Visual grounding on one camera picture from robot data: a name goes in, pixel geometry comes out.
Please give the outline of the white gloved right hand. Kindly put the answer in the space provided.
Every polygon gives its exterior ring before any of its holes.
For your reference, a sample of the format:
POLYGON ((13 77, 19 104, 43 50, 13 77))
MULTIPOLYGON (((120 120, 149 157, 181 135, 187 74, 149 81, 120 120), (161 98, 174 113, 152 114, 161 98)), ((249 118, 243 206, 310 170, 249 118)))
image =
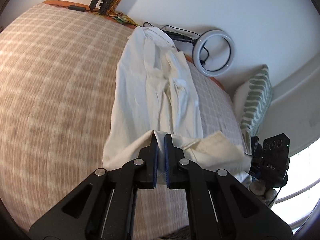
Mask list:
POLYGON ((263 180, 252 181, 249 190, 269 208, 273 206, 278 194, 277 190, 267 188, 263 180))

